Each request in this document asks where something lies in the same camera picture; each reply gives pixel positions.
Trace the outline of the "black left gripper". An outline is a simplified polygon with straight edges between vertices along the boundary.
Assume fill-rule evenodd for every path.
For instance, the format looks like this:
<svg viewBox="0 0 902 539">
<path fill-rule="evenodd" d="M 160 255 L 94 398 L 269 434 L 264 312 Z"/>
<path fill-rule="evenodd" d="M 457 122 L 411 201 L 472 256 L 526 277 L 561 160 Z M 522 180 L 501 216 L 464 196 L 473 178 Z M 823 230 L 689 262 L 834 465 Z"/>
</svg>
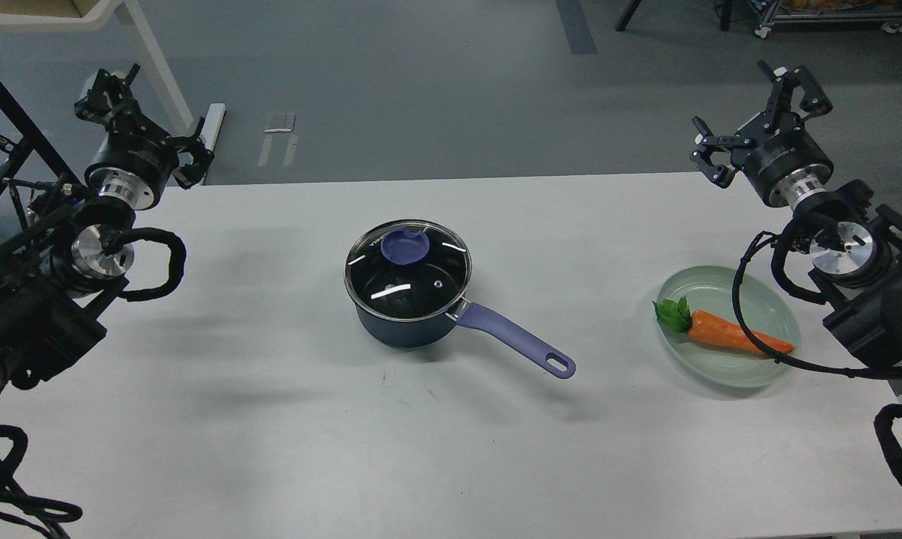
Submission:
<svg viewBox="0 0 902 539">
<path fill-rule="evenodd" d="M 103 195 L 124 195 L 135 210 L 150 210 L 171 177 L 183 189 L 201 184 L 215 154 L 201 134 L 171 137 L 160 125 L 145 122 L 130 89 L 140 68 L 133 64 L 125 75 L 98 70 L 74 103 L 74 115 L 108 130 L 85 169 L 85 184 Z M 190 161 L 180 164 L 181 154 Z"/>
</svg>

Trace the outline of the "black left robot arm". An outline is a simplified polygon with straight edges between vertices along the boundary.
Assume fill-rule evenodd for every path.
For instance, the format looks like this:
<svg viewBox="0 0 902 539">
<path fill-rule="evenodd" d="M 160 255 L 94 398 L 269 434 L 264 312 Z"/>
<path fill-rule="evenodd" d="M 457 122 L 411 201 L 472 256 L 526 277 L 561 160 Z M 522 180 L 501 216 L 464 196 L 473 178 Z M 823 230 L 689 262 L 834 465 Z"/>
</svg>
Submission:
<svg viewBox="0 0 902 539">
<path fill-rule="evenodd" d="M 183 280 L 183 240 L 137 228 L 135 218 L 160 202 L 169 180 L 200 184 L 214 154 L 203 118 L 194 133 L 174 136 L 142 111 L 132 94 L 138 71 L 99 70 L 75 103 L 78 119 L 106 132 L 82 177 L 0 82 L 0 112 L 19 132 L 16 141 L 0 134 L 0 195 L 9 194 L 22 228 L 0 245 L 0 395 L 74 366 L 105 337 L 99 318 L 116 299 L 156 300 Z M 0 520 L 64 538 L 82 509 L 24 491 L 15 474 L 27 447 L 23 429 L 0 425 Z"/>
</svg>

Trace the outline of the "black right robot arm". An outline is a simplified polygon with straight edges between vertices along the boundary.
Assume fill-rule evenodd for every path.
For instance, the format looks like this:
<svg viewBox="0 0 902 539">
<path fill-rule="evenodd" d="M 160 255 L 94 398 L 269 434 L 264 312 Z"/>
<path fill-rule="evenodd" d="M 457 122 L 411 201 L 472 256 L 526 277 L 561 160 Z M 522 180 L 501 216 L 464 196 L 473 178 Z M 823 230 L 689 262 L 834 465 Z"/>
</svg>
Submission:
<svg viewBox="0 0 902 539">
<path fill-rule="evenodd" d="M 807 132 L 807 120 L 824 116 L 832 103 L 803 65 L 758 68 L 771 82 L 762 112 L 734 134 L 716 135 L 693 118 L 698 135 L 691 161 L 714 185 L 727 188 L 734 175 L 748 178 L 762 204 L 788 207 L 792 218 L 777 234 L 761 232 L 738 263 L 731 306 L 744 338 L 777 364 L 848 378 L 902 380 L 902 215 L 888 205 L 871 207 L 871 188 L 855 180 L 837 191 L 825 184 L 832 161 Z M 775 350 L 745 322 L 740 288 L 753 255 L 771 246 L 771 273 L 793 298 L 829 305 L 823 326 L 861 368 L 831 368 Z"/>
</svg>

